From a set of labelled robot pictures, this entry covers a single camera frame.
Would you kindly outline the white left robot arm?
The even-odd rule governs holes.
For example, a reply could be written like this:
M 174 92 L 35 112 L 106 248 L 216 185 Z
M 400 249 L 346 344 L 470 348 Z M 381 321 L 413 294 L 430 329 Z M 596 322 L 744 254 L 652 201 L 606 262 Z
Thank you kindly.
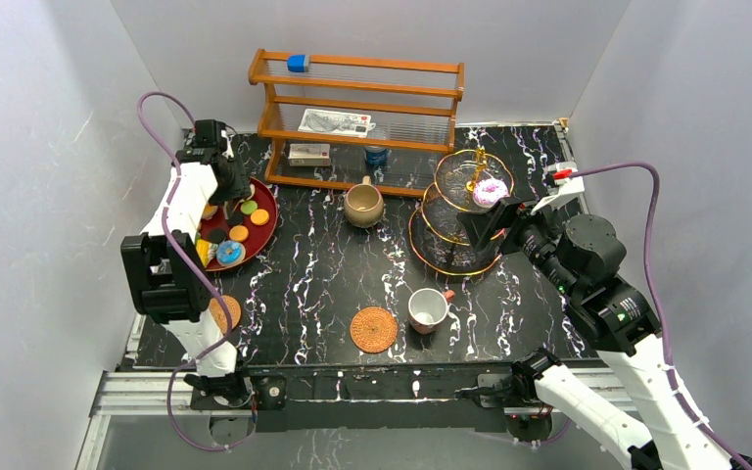
M 201 382 L 217 379 L 219 399 L 241 407 L 252 398 L 254 383 L 236 371 L 237 351 L 212 314 L 215 288 L 196 249 L 206 206 L 248 186 L 231 137 L 222 121 L 195 121 L 191 143 L 175 155 L 158 208 L 139 234 L 123 238 L 120 254 L 136 311 L 180 342 Z

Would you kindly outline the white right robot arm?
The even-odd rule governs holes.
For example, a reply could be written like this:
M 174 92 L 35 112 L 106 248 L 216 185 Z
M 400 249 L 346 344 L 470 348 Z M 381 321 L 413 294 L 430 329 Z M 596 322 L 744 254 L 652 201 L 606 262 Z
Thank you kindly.
M 665 357 L 662 322 L 645 296 L 618 274 L 626 248 L 608 220 L 578 214 L 554 235 L 543 213 L 516 198 L 456 218 L 477 251 L 505 232 L 500 253 L 523 254 L 565 298 L 573 327 L 619 380 L 640 417 L 586 386 L 544 348 L 512 366 L 518 401 L 560 410 L 625 469 L 752 469 L 752 457 L 721 444 L 693 409 Z

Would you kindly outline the pink frosted donut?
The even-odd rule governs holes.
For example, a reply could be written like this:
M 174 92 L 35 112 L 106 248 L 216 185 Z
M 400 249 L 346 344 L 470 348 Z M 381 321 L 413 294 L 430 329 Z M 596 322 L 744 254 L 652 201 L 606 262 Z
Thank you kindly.
M 483 209 L 492 208 L 500 199 L 510 195 L 510 190 L 503 180 L 487 178 L 477 182 L 472 190 L 473 203 Z

